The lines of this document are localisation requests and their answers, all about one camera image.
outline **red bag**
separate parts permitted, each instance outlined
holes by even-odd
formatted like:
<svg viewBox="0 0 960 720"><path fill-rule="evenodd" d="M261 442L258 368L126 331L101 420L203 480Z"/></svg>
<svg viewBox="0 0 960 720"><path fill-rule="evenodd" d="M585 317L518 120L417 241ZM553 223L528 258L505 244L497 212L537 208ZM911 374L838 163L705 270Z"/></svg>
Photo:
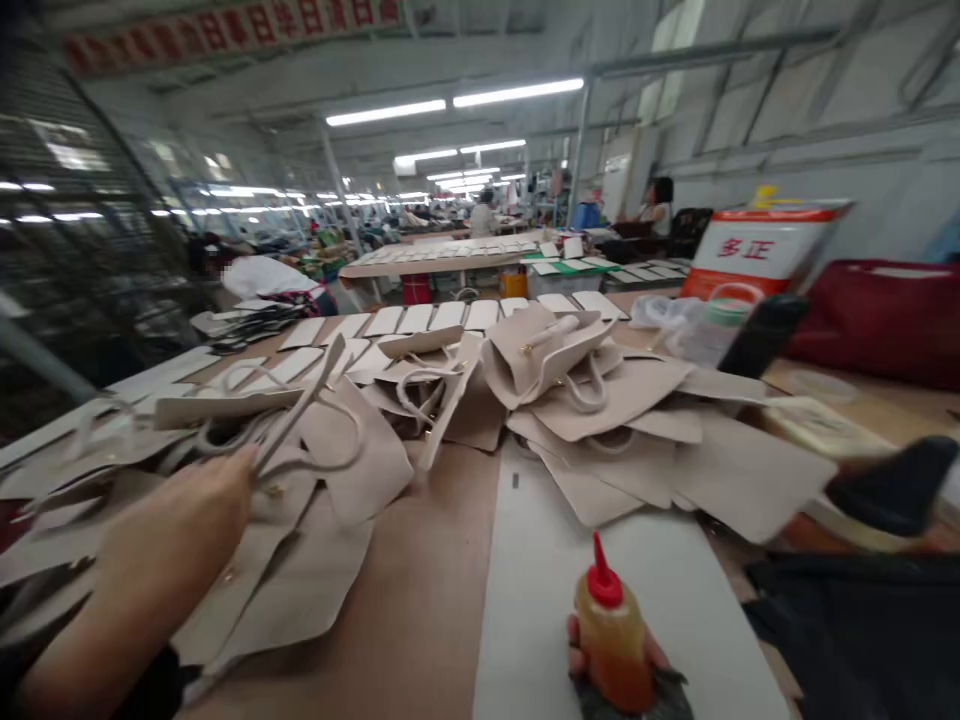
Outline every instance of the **red bag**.
<svg viewBox="0 0 960 720"><path fill-rule="evenodd" d="M960 390L960 265L837 260L807 297L789 357Z"/></svg>

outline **sleeve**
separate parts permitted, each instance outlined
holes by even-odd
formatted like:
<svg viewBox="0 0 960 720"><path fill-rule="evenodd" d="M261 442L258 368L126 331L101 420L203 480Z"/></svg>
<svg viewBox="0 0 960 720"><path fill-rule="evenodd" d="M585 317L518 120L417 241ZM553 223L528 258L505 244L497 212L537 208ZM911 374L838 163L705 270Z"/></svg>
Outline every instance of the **sleeve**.
<svg viewBox="0 0 960 720"><path fill-rule="evenodd" d="M16 706L17 687L53 639L76 617L82 603L38 631L10 647L0 648L0 717L28 720ZM180 658L169 645L154 658L123 704L114 720L170 720L180 711L183 684Z"/></svg>

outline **hand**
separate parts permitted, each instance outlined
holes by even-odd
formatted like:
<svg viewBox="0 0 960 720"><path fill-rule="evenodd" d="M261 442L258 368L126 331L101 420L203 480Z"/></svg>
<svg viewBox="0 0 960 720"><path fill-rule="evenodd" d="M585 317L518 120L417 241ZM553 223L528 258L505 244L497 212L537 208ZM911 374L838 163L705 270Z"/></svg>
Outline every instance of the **hand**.
<svg viewBox="0 0 960 720"><path fill-rule="evenodd" d="M250 517L256 446L190 465L123 513L97 555L92 601L162 613L175 631L232 557Z"/></svg>
<svg viewBox="0 0 960 720"><path fill-rule="evenodd" d="M653 668L656 700L644 717L693 720L693 711L683 694L686 678L670 666L649 626L645 630L644 656ZM626 720L628 716L620 713L590 683L590 658L580 649L580 618L575 614L567 617L567 639L570 643L567 650L570 679L577 691L584 720Z"/></svg>

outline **black fabric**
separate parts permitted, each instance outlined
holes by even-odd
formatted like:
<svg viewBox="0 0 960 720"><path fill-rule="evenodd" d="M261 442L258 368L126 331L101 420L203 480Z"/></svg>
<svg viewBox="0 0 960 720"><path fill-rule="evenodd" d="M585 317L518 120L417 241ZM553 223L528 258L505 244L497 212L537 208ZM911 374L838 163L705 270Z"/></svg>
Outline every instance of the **black fabric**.
<svg viewBox="0 0 960 720"><path fill-rule="evenodd" d="M960 718L960 556L773 556L744 605L804 720Z"/></svg>
<svg viewBox="0 0 960 720"><path fill-rule="evenodd" d="M22 643L0 649L0 717L19 718L14 699L23 677L53 639L76 617L82 603ZM180 711L180 658L169 645L154 658L114 713L115 720L169 720Z"/></svg>

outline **glue bottle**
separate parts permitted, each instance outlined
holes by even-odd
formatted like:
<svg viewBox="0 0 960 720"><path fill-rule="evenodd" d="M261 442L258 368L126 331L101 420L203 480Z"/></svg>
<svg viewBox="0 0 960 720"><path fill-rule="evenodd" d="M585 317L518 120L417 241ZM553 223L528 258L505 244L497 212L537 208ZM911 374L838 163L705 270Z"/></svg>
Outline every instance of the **glue bottle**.
<svg viewBox="0 0 960 720"><path fill-rule="evenodd" d="M617 710L640 715L653 706L653 674L644 654L646 626L637 599L609 568L593 533L594 564L577 583L580 647L593 686Z"/></svg>

